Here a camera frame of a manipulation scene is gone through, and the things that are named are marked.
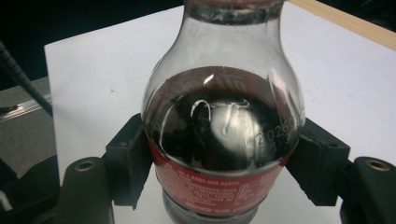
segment plastic bottle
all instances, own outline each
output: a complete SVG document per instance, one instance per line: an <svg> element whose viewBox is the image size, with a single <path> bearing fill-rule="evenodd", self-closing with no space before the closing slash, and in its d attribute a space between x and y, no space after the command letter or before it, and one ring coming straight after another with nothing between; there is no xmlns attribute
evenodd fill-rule
<svg viewBox="0 0 396 224"><path fill-rule="evenodd" d="M185 1L142 107L175 223L249 223L298 142L304 102L280 44L282 6Z"/></svg>

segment gray floor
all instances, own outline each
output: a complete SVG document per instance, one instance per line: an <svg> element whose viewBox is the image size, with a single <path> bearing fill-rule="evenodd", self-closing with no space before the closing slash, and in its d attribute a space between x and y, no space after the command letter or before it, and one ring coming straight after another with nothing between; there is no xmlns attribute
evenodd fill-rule
<svg viewBox="0 0 396 224"><path fill-rule="evenodd" d="M43 94L50 94L47 77L33 82ZM19 105L32 98L20 87L0 91L0 107ZM18 176L33 165L56 154L53 121L44 110L37 109L13 119L0 119L0 158Z"/></svg>

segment white table surface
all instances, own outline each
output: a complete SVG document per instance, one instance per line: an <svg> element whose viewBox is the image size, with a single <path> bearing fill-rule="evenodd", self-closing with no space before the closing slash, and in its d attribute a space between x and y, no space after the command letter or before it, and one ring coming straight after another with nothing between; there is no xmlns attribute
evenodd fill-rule
<svg viewBox="0 0 396 224"><path fill-rule="evenodd" d="M175 40L182 7L45 47L60 175L105 146L136 113L150 72ZM349 158L396 164L396 52L286 3L282 41L298 75L306 115L352 147ZM341 223L336 207L315 207L285 169L252 221ZM137 209L116 206L117 224L171 224L155 174Z"/></svg>

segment wooden edge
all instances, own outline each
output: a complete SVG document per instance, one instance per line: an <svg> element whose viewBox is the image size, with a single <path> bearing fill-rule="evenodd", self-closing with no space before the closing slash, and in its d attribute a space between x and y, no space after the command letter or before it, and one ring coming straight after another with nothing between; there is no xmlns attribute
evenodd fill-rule
<svg viewBox="0 0 396 224"><path fill-rule="evenodd" d="M355 34L364 36L382 46L396 50L396 33L364 21L341 10L329 7L315 0L290 0L297 7L301 7L321 18L334 22Z"/></svg>

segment red label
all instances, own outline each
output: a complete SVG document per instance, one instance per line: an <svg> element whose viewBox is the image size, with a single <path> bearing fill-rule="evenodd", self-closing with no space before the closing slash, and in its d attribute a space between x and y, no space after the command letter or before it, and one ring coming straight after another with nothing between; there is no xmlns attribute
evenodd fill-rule
<svg viewBox="0 0 396 224"><path fill-rule="evenodd" d="M283 168L279 164L264 173L241 177L202 175L177 165L151 142L149 145L158 180L166 193L190 210L210 216L230 216L255 207L268 194Z"/></svg>

